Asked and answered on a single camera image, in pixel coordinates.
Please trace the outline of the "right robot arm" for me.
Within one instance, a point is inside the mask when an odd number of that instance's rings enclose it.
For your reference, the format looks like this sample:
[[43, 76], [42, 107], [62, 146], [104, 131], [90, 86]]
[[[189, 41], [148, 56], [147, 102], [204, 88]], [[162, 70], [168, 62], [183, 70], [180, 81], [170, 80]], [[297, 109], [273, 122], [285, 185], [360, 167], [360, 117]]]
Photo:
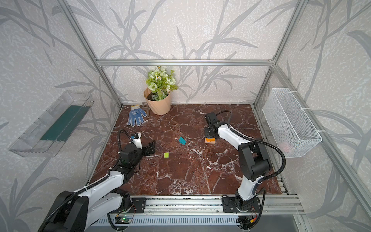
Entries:
[[[230, 120], [220, 121], [218, 115], [229, 113], [225, 110], [218, 113], [205, 115], [207, 126], [205, 127], [205, 138], [223, 139], [231, 144], [239, 153], [239, 164], [243, 174], [243, 180], [237, 189], [234, 197], [222, 196], [224, 213], [261, 213], [264, 206], [266, 190], [258, 191], [259, 185], [264, 181], [281, 174], [286, 167], [286, 157], [278, 147], [253, 139], [231, 126]], [[272, 174], [272, 163], [267, 149], [275, 150], [281, 157], [280, 168]]]

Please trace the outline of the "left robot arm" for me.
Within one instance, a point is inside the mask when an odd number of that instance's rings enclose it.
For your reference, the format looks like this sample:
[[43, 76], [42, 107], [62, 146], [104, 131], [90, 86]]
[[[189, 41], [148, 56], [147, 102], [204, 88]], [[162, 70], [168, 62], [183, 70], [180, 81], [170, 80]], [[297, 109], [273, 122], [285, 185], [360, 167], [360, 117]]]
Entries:
[[118, 165], [96, 182], [75, 192], [60, 193], [42, 222], [40, 232], [83, 232], [90, 225], [112, 211], [128, 210], [129, 194], [120, 187], [134, 175], [141, 159], [156, 151], [156, 142], [139, 148], [139, 141], [127, 145], [122, 157], [132, 155], [127, 164]]

